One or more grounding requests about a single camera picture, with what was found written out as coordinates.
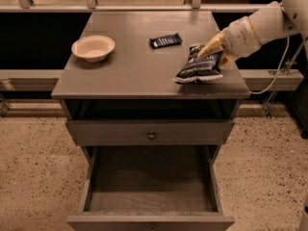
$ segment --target beige bowl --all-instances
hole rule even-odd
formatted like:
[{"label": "beige bowl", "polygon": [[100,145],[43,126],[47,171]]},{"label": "beige bowl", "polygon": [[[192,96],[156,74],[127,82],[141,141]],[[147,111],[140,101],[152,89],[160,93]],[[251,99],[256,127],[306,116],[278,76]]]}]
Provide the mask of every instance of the beige bowl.
[{"label": "beige bowl", "polygon": [[105,36],[88,36],[80,38],[71,46],[72,53],[90,63],[104,60],[115,49],[115,42]]}]

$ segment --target robotic arm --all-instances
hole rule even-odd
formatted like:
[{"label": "robotic arm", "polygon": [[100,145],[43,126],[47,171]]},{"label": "robotic arm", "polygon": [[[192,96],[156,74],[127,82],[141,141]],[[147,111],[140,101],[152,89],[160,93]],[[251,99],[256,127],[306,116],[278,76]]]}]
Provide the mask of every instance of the robotic arm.
[{"label": "robotic arm", "polygon": [[220,65],[226,64],[248,57],[274,39],[297,33],[308,40],[308,0],[272,2],[250,16],[231,22],[203,47],[198,59],[222,51]]}]

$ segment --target white bowl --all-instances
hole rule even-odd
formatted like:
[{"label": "white bowl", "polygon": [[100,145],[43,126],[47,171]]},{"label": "white bowl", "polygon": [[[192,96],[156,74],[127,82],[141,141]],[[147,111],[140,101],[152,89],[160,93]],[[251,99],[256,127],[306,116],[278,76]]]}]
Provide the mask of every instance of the white bowl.
[{"label": "white bowl", "polygon": [[90,63],[104,60],[115,49],[115,42],[105,36],[88,36],[80,38],[71,46],[72,53]]}]

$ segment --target metal knob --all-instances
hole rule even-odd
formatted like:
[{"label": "metal knob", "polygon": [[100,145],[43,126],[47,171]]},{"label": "metal knob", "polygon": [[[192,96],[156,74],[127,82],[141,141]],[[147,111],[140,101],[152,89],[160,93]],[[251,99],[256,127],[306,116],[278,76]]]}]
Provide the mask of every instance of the metal knob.
[{"label": "metal knob", "polygon": [[156,134],[155,134],[155,132],[153,132],[153,131],[148,132],[148,133],[147,133],[147,138],[148,138],[149,140],[151,140],[151,141],[155,140],[155,139],[156,139]]}]

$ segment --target table top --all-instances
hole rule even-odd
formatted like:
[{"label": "table top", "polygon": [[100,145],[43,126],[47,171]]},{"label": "table top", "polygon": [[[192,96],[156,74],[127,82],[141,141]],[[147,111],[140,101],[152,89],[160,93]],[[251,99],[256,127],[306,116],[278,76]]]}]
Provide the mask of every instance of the table top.
[{"label": "table top", "polygon": [[[192,44],[219,32],[210,12],[94,12],[81,35],[104,35],[115,50],[104,61],[88,63],[71,55],[52,96],[56,99],[243,99],[249,96],[235,64],[223,78],[205,85],[172,81],[188,59]],[[153,49],[149,39],[178,33],[181,45]]]}]

